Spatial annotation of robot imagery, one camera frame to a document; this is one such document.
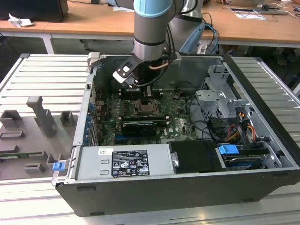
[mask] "red wire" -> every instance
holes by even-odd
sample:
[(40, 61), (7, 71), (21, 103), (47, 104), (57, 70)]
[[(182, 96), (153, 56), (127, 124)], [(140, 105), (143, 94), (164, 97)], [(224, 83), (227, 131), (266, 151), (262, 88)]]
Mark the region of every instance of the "red wire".
[(228, 132), (230, 131), (231, 128), (235, 127), (235, 125), (231, 125), (229, 128), (228, 128)]

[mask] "blue latch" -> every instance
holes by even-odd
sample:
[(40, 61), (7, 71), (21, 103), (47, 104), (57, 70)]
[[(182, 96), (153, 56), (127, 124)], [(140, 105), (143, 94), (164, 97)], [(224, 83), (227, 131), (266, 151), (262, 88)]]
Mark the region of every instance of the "blue latch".
[(57, 162), (53, 164), (53, 171), (65, 171), (66, 162)]
[(235, 144), (222, 144), (219, 147), (221, 155), (223, 154), (239, 154), (239, 150)]

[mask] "table leg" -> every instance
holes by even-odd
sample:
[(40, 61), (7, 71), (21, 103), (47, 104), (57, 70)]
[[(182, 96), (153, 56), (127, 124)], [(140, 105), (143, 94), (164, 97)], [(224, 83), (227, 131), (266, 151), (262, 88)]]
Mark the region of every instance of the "table leg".
[(85, 50), (89, 50), (89, 43), (88, 43), (88, 40), (87, 39), (83, 39), (83, 46), (84, 46), (84, 49)]
[(43, 39), (47, 53), (48, 54), (56, 54), (55, 50), (53, 49), (51, 35), (50, 34), (41, 34), (40, 36)]
[(253, 50), (253, 46), (247, 46), (247, 48), (245, 49), (244, 54), (245, 54), (246, 56), (250, 56), (252, 50)]

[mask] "yellow wire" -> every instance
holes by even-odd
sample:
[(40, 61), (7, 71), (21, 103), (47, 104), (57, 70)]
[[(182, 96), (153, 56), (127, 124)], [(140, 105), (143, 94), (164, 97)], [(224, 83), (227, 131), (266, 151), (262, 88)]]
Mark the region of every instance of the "yellow wire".
[(235, 138), (236, 136), (238, 136), (240, 133), (237, 131), (237, 132), (235, 132), (232, 136), (230, 136), (229, 138), (227, 138), (225, 141), (227, 142), (227, 141), (230, 141), (230, 140), (232, 140), (233, 138)]

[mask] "black cable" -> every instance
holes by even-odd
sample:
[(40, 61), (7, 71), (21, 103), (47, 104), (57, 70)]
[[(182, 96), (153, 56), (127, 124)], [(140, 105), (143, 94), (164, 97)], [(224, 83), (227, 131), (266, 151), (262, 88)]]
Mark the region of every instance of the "black cable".
[(171, 29), (170, 29), (169, 24), (167, 25), (167, 30), (169, 30), (169, 32), (170, 32), (170, 37), (171, 37), (171, 43), (172, 43), (173, 53), (176, 54), (175, 43), (174, 43), (173, 35), (172, 35), (172, 32), (171, 32)]
[(172, 53), (171, 53), (171, 38), (170, 38), (170, 32), (167, 29), (167, 37), (168, 37), (168, 47), (169, 47), (169, 61), (171, 61)]
[(73, 1), (73, 0), (67, 0), (67, 1), (72, 2), (72, 3), (76, 3), (76, 4), (81, 3), (81, 4), (91, 4), (91, 5), (99, 5), (99, 6), (108, 4), (107, 2), (93, 4), (91, 2), (83, 2), (83, 1)]
[(204, 129), (201, 129), (201, 128), (199, 128), (199, 127), (197, 127), (197, 126), (195, 125), (196, 122), (203, 122), (203, 120), (196, 120), (195, 122), (192, 122), (192, 120), (191, 120), (190, 113), (191, 113), (191, 106), (192, 106), (192, 102), (193, 102), (194, 98), (196, 98), (195, 95), (191, 98), (191, 100), (190, 100), (190, 102), (189, 102), (188, 111), (187, 111), (187, 117), (188, 117), (188, 120), (189, 120), (189, 122), (190, 122), (197, 130), (199, 130), (199, 131), (201, 131), (201, 132), (207, 134), (207, 135), (210, 136), (211, 138), (213, 138), (213, 137), (211, 136), (210, 133), (204, 131)]
[[(209, 23), (207, 23), (206, 21), (205, 21), (205, 19), (203, 19), (204, 20), (204, 23), (205, 24), (207, 24), (207, 25), (209, 25), (211, 28), (212, 28), (212, 40), (210, 41), (210, 43), (208, 44), (208, 46), (207, 46), (207, 50), (208, 51), (210, 51), (211, 53), (215, 50), (215, 48), (216, 48), (216, 46), (218, 45), (218, 43), (219, 43), (219, 39), (220, 39), (220, 34), (219, 34), (219, 32), (214, 28), (214, 25), (213, 25), (213, 23), (212, 23), (212, 17), (211, 17), (211, 14), (210, 13), (202, 13), (202, 15), (204, 15), (204, 14), (208, 14), (209, 15), (209, 17), (210, 17), (210, 24)], [(209, 50), (208, 48), (211, 46), (211, 44), (213, 43), (213, 41), (214, 41), (214, 39), (215, 39), (215, 32), (216, 32), (216, 34), (217, 34), (217, 43), (216, 43), (216, 46), (212, 49), (212, 50)]]
[(174, 3), (174, 10), (175, 10), (175, 12), (174, 12), (174, 17), (175, 17), (175, 16), (176, 16), (176, 12), (177, 12), (177, 5), (176, 5), (175, 0), (173, 0), (173, 3)]
[(146, 86), (148, 86), (150, 84), (153, 84), (154, 82), (156, 82), (159, 78), (161, 78), (165, 74), (165, 72), (167, 71), (167, 69), (168, 69), (168, 66), (166, 68), (164, 68), (160, 72), (160, 74), (157, 77), (155, 77), (152, 81), (150, 81), (148, 83), (144, 83), (144, 84), (138, 84), (138, 85), (136, 85), (136, 87), (141, 88), (141, 87), (146, 87)]
[(194, 7), (192, 7), (192, 8), (191, 8), (190, 10), (188, 10), (188, 11), (181, 12), (180, 14), (183, 15), (183, 14), (188, 14), (188, 13), (190, 13), (190, 12), (193, 12), (193, 11), (195, 10), (195, 8), (197, 7), (197, 5), (198, 5), (198, 0), (195, 0), (195, 5), (194, 5)]
[(211, 14), (210, 14), (210, 13), (202, 13), (202, 15), (204, 15), (204, 14), (208, 14), (208, 15), (210, 16), (210, 23), (211, 23), (211, 27), (214, 27), (214, 26), (212, 25), (212, 18), (211, 18)]
[(10, 44), (10, 42), (8, 41), (8, 40), (5, 40), (7, 43), (8, 43), (8, 45), (16, 52), (16, 53), (18, 53), (19, 54), (19, 52)]

